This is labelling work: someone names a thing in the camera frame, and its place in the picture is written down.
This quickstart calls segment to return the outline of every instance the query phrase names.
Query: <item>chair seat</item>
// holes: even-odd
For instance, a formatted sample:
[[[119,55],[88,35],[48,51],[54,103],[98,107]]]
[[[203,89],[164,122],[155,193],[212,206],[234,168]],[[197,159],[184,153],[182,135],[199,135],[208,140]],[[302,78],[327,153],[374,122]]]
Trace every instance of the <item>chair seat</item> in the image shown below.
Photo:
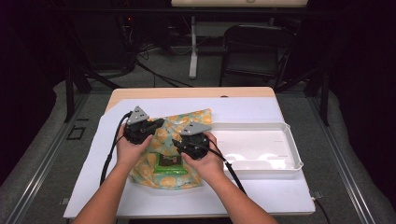
[[[278,72],[276,48],[261,52],[230,53],[225,69],[227,72],[244,72],[254,75],[272,75]]]

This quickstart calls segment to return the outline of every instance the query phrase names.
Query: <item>person's left hand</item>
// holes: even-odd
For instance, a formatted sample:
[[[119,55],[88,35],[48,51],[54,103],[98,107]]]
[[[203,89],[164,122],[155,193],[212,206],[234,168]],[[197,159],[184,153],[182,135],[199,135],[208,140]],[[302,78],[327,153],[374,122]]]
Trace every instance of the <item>person's left hand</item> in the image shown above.
[[[145,151],[146,147],[149,146],[152,135],[148,136],[142,144],[135,145],[123,137],[124,127],[125,123],[121,125],[118,134],[118,139],[120,139],[120,141],[117,143],[116,165],[122,165],[128,170],[132,170],[139,160],[141,154]]]

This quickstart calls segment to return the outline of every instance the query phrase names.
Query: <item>chair backrest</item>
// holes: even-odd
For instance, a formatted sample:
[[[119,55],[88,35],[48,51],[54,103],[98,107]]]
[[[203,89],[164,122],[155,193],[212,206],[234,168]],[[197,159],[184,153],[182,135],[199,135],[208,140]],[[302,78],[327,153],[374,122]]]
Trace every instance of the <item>chair backrest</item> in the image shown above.
[[[287,48],[294,44],[292,31],[277,26],[235,25],[224,33],[224,46],[238,42],[257,46]]]

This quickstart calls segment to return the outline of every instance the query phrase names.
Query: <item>patterned bag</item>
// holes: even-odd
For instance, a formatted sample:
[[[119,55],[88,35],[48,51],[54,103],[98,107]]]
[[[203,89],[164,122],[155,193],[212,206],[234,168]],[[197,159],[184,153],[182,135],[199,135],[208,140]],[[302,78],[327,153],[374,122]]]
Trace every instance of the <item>patterned bag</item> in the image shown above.
[[[162,119],[163,126],[157,129],[145,153],[129,173],[130,179],[155,189],[189,189],[201,186],[201,177],[181,159],[172,138],[180,141],[179,132],[191,121],[210,125],[211,110],[205,109]]]

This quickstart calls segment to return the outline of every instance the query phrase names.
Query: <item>forearm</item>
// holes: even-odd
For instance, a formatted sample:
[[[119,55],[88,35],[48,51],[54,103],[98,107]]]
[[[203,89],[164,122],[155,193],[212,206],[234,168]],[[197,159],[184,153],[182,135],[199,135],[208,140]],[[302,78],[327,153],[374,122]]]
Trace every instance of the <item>forearm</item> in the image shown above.
[[[220,175],[208,184],[218,194],[233,224],[276,223],[273,217],[254,203],[226,175]]]
[[[73,223],[114,223],[129,170],[116,166]]]

